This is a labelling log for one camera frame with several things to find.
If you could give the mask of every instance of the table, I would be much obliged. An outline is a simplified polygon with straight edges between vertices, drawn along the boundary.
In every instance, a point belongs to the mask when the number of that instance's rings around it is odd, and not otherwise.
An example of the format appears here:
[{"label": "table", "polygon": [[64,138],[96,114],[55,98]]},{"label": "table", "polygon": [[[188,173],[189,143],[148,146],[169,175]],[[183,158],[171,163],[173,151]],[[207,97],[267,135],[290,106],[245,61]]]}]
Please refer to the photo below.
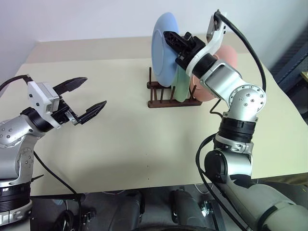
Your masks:
[{"label": "table", "polygon": [[[23,64],[29,73],[53,86],[88,77],[64,100],[78,114],[107,100],[104,109],[84,125],[65,124],[38,141],[35,150],[45,164],[79,193],[200,183],[195,153],[201,141],[217,132],[220,117],[210,115],[216,100],[196,107],[149,109],[146,88],[151,59],[112,59]],[[238,70],[247,82],[261,85],[250,54],[238,55]],[[258,114],[253,142],[253,178],[308,171],[308,128],[265,69],[267,104]],[[0,98],[0,120],[30,106],[23,81],[11,84]],[[227,110],[221,102],[216,109]],[[212,150],[208,145],[202,159]],[[31,195],[70,193],[36,162]]]}]

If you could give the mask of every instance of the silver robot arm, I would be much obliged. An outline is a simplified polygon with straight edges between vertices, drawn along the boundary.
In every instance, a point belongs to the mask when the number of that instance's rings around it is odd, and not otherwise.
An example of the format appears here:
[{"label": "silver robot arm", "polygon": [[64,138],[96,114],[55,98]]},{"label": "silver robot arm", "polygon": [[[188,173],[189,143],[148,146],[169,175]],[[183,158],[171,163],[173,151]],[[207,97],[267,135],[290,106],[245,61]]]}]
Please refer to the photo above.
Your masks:
[{"label": "silver robot arm", "polygon": [[0,226],[26,219],[31,213],[30,184],[36,142],[49,130],[68,121],[74,125],[86,123],[106,104],[106,101],[98,103],[79,117],[73,112],[61,94],[78,88],[87,80],[83,77],[52,88],[24,75],[6,81],[0,90],[18,79],[27,83],[28,98],[34,108],[29,107],[20,116],[0,123]]},{"label": "silver robot arm", "polygon": [[242,80],[240,73],[212,55],[221,45],[225,25],[213,20],[207,45],[189,32],[181,37],[165,31],[166,43],[179,54],[176,63],[189,76],[226,102],[214,150],[205,157],[206,176],[229,200],[243,220],[255,231],[308,230],[308,210],[296,205],[274,188],[255,184],[252,173],[252,135],[257,113],[266,103],[264,90]]}]

